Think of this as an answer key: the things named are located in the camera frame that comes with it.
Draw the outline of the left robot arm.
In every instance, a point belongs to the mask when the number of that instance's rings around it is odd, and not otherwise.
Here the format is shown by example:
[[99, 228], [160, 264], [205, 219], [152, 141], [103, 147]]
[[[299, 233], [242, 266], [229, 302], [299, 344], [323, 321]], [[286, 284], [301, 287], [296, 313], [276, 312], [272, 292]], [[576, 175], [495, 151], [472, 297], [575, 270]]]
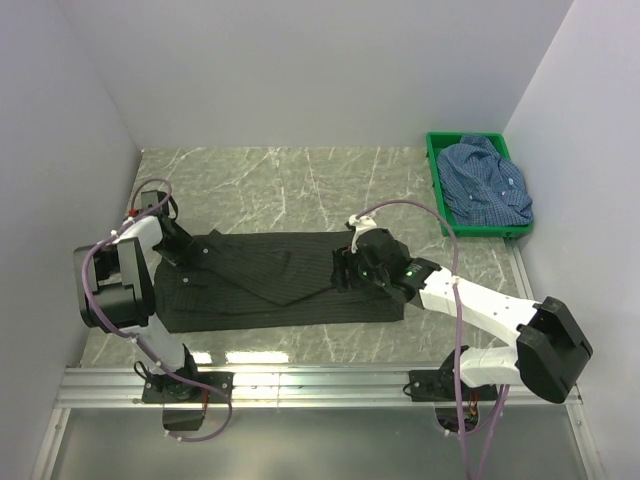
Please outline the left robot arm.
[[145, 253], [155, 251], [170, 265], [184, 262], [194, 238], [177, 223], [171, 194], [159, 190], [139, 194], [141, 207], [130, 211], [112, 241], [73, 251], [73, 266], [82, 321], [132, 341], [144, 360], [134, 372], [146, 387], [179, 402], [201, 390], [193, 356], [171, 337], [156, 314], [156, 295]]

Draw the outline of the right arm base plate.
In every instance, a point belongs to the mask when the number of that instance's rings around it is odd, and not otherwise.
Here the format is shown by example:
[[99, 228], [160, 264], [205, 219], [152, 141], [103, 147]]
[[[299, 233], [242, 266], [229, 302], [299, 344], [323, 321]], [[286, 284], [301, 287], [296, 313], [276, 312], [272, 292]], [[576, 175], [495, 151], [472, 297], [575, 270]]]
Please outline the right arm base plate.
[[[411, 370], [409, 381], [402, 392], [414, 403], [434, 403], [437, 423], [446, 433], [457, 435], [459, 422], [453, 372], [441, 370]], [[502, 390], [495, 385], [468, 387], [460, 382], [462, 417], [467, 434], [481, 431], [495, 415]], [[485, 419], [481, 418], [479, 403], [493, 401], [494, 405]]]

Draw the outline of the black pinstripe long sleeve shirt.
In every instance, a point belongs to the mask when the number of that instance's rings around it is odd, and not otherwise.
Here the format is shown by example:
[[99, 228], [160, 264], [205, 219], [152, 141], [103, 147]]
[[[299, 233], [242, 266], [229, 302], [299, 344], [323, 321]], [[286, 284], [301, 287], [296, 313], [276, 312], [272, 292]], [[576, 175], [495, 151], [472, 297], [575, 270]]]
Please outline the black pinstripe long sleeve shirt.
[[184, 263], [157, 266], [157, 315], [171, 333], [403, 320], [377, 287], [332, 286], [332, 254], [350, 241], [347, 231], [199, 235]]

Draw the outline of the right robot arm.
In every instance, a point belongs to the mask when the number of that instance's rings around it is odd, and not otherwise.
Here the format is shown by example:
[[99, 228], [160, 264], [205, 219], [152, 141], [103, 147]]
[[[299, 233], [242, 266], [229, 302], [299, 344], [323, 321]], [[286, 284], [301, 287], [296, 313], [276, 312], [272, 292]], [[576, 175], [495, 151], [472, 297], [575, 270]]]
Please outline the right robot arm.
[[568, 306], [548, 296], [520, 299], [454, 275], [424, 258], [386, 229], [368, 228], [333, 253], [332, 284], [341, 292], [377, 287], [401, 304], [460, 317], [503, 346], [464, 347], [460, 365], [440, 376], [444, 394], [465, 398], [486, 385], [522, 385], [537, 397], [563, 403], [593, 355]]

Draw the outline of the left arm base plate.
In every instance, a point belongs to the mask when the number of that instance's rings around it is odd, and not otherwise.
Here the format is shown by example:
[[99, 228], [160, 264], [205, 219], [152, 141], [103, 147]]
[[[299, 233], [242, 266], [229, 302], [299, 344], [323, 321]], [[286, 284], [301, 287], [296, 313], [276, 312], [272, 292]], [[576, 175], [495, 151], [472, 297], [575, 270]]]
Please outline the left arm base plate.
[[141, 403], [162, 408], [162, 425], [169, 432], [196, 432], [204, 424], [210, 407], [227, 404], [233, 389], [230, 372], [200, 372], [192, 383], [170, 376], [146, 380]]

